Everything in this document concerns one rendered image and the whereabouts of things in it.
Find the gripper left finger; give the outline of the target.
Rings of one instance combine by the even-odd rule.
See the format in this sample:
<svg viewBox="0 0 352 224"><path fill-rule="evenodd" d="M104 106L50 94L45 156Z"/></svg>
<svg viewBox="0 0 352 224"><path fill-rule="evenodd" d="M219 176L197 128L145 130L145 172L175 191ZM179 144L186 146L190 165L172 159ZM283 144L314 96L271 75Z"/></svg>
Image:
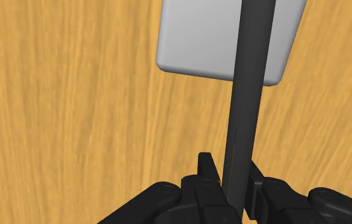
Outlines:
<svg viewBox="0 0 352 224"><path fill-rule="evenodd" d="M97 224L242 224L220 186L210 153L198 156L197 174L181 179L181 186L160 181Z"/></svg>

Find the light grey flat tablet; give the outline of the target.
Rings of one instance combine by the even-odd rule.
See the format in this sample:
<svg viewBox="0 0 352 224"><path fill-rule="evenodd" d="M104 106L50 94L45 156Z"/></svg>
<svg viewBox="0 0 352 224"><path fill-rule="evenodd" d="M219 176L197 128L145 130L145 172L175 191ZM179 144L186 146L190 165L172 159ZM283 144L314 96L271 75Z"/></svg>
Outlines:
<svg viewBox="0 0 352 224"><path fill-rule="evenodd" d="M156 64L168 73L231 81L248 0L163 0ZM283 76L307 0L276 0L264 85Z"/></svg>

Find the dark grey slab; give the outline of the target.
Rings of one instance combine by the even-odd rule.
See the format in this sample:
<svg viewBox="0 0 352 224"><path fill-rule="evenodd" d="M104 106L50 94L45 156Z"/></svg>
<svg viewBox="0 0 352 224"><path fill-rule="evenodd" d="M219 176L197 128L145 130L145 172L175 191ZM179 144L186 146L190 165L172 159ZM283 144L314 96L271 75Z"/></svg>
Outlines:
<svg viewBox="0 0 352 224"><path fill-rule="evenodd" d="M222 189L243 216L276 0L242 0Z"/></svg>

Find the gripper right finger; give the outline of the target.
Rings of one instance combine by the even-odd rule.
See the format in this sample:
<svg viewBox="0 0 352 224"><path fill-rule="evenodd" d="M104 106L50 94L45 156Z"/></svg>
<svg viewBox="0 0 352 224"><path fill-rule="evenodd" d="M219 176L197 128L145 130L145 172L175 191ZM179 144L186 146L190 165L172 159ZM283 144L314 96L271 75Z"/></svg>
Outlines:
<svg viewBox="0 0 352 224"><path fill-rule="evenodd" d="M352 198L333 189L301 195L282 179L265 177L252 163L244 209L258 224L352 224Z"/></svg>

